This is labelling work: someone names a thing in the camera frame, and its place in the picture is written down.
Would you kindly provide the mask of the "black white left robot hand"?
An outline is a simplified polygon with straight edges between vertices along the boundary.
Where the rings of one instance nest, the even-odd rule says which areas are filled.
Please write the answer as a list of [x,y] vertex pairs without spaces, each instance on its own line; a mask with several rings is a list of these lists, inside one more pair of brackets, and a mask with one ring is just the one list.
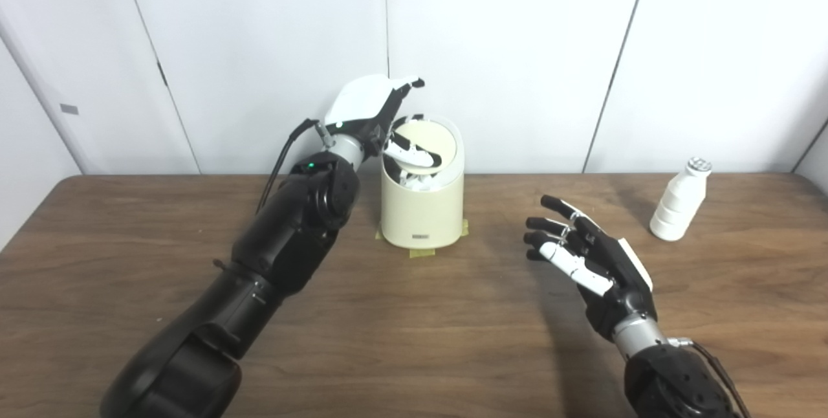
[[360,165],[376,156],[384,161],[384,173],[403,188],[434,192],[462,182],[463,173],[453,164],[455,150],[440,155],[399,132],[406,124],[435,123],[426,115],[396,118],[410,90],[423,85],[423,79],[416,76],[370,75],[349,82],[340,91],[319,127],[327,151],[339,156],[329,173],[332,185],[349,187],[357,182]]

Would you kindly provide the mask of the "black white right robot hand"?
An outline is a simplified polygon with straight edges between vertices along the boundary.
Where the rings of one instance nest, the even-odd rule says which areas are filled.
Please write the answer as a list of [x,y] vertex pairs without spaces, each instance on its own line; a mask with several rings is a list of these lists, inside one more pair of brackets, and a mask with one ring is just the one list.
[[656,320],[651,280],[631,247],[559,197],[543,195],[540,203],[564,221],[527,218],[527,259],[550,263],[576,283],[595,333],[612,341],[615,327],[630,316]]

